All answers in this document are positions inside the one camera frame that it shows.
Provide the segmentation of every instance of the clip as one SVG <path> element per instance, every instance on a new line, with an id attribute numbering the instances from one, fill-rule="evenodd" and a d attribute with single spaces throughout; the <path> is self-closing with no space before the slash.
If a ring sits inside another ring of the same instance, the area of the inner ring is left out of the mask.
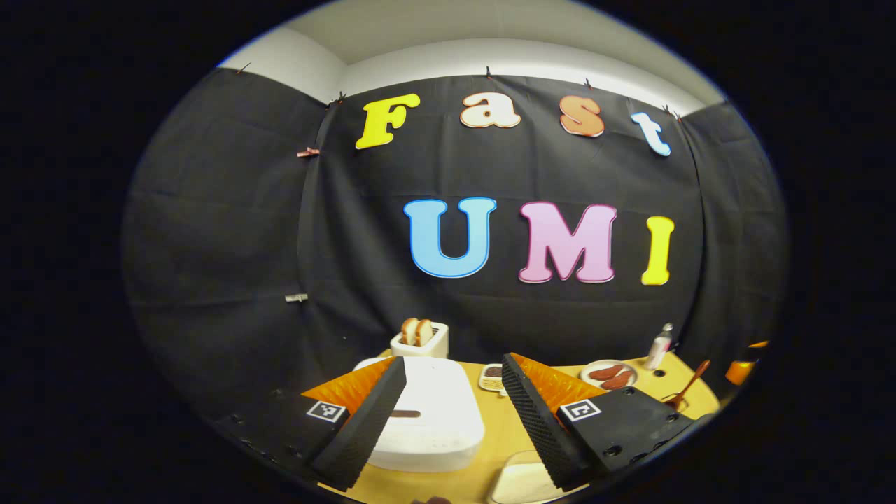
<path id="1" fill-rule="evenodd" d="M 306 147 L 302 152 L 299 152 L 298 154 L 296 154 L 296 156 L 298 156 L 300 158 L 306 158 L 308 156 L 319 155 L 320 153 L 321 153 L 321 151 L 318 149 L 312 149 L 311 147 Z"/>

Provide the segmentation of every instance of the pink letter m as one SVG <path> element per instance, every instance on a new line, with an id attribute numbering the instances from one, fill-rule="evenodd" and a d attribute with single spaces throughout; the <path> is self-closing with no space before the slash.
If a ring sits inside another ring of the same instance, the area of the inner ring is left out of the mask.
<path id="1" fill-rule="evenodd" d="M 570 234 L 563 215 L 556 205 L 546 201 L 526 203 L 520 213 L 529 219 L 529 264 L 520 270 L 520 280 L 526 283 L 543 283 L 553 274 L 547 267 L 550 250 L 561 280 L 573 274 L 573 268 L 584 253 L 584 265 L 576 272 L 576 278 L 584 283 L 601 283 L 613 280 L 610 267 L 610 233 L 616 208 L 605 204 L 593 204 L 585 209 L 575 232 Z"/>

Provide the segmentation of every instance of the yellow table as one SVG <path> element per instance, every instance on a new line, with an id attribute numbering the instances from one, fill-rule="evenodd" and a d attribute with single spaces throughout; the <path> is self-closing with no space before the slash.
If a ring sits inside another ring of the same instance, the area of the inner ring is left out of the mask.
<path id="1" fill-rule="evenodd" d="M 392 355 L 386 350 L 380 357 Z M 681 392 L 687 382 L 694 376 L 694 371 L 687 367 L 674 353 L 667 353 L 659 369 L 666 371 L 662 378 L 653 375 L 644 368 L 646 359 L 625 361 L 638 373 L 635 388 L 656 399 Z M 479 452 L 472 464 L 466 469 L 450 473 L 405 473 L 390 471 L 373 465 L 365 465 L 358 482 L 349 491 L 336 491 L 326 485 L 327 490 L 340 493 L 354 500 L 369 503 L 410 504 L 414 499 L 426 502 L 434 495 L 445 497 L 452 504 L 483 504 L 487 501 L 495 479 L 500 474 L 504 463 L 511 455 L 534 450 L 529 435 L 522 427 L 520 417 L 510 397 L 500 397 L 497 392 L 488 392 L 478 386 L 479 373 L 485 364 L 459 362 L 470 379 L 473 395 L 482 414 L 486 426 L 486 435 L 479 446 Z M 579 366 L 554 366 L 570 376 L 578 377 L 586 364 Z M 709 387 L 698 379 L 685 395 L 687 407 L 679 410 L 684 416 L 697 419 L 706 413 L 715 413 L 719 409 L 719 400 Z"/>

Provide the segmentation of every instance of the black curtain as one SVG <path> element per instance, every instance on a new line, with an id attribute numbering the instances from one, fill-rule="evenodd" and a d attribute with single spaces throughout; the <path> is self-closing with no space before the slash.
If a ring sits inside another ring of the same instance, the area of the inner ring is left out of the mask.
<path id="1" fill-rule="evenodd" d="M 787 288 L 788 220 L 771 163 L 730 103 L 698 110 L 682 125 L 700 179 L 706 242 L 678 354 L 692 368 L 710 359 L 703 380 L 722 397 L 733 388 L 725 379 L 731 361 L 775 333 Z"/>
<path id="2" fill-rule="evenodd" d="M 520 124 L 464 126 L 462 100 L 485 91 L 509 96 Z M 421 103 L 391 128 L 394 140 L 357 150 L 363 107 L 408 93 Z M 566 95 L 600 105 L 601 136 L 564 131 Z M 671 155 L 651 150 L 636 112 L 660 124 Z M 321 155 L 297 158 L 307 146 Z M 485 267 L 460 279 L 420 271 L 403 206 L 444 200 L 442 249 L 461 256 L 467 222 L 457 203 L 473 196 L 497 202 Z M 555 273 L 521 282 L 529 227 L 520 207 L 532 201 L 555 203 L 570 230 L 588 205 L 615 207 L 614 279 Z M 653 215 L 676 225 L 671 276 L 645 286 Z M 350 371 L 387 348 L 407 317 L 448 324 L 453 359 L 498 362 L 517 352 L 549 365 L 643 356 L 671 322 L 683 331 L 685 361 L 711 358 L 723 374 L 773 320 L 782 215 L 762 149 L 729 105 L 679 122 L 583 85 L 462 76 L 327 108 L 265 77 L 218 69 L 175 108 L 138 167 L 125 275 L 147 346 L 209 418 L 275 387 L 312 387 Z M 307 301 L 284 300 L 300 292 Z"/>

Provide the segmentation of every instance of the yellow letter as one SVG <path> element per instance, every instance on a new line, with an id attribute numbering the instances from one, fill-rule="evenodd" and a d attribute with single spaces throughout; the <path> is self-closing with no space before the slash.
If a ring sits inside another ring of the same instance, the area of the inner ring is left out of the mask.
<path id="1" fill-rule="evenodd" d="M 650 217 L 647 220 L 647 229 L 650 230 L 650 261 L 647 263 L 647 271 L 641 275 L 641 283 L 644 285 L 662 285 L 669 280 L 669 271 L 666 269 L 669 260 L 669 235 L 675 228 L 675 223 L 667 217 Z"/>
<path id="2" fill-rule="evenodd" d="M 364 110 L 367 111 L 367 121 L 364 123 L 364 134 L 355 142 L 355 148 L 366 149 L 391 142 L 395 135 L 386 131 L 386 126 L 391 124 L 392 129 L 400 128 L 408 116 L 408 110 L 403 106 L 414 108 L 419 104 L 420 97 L 414 93 L 366 104 Z M 395 110 L 390 112 L 392 106 L 395 106 Z"/>
<path id="3" fill-rule="evenodd" d="M 461 122 L 469 127 L 514 127 L 520 124 L 521 117 L 513 112 L 513 102 L 506 94 L 499 92 L 480 92 L 463 99 L 469 107 L 461 112 Z"/>

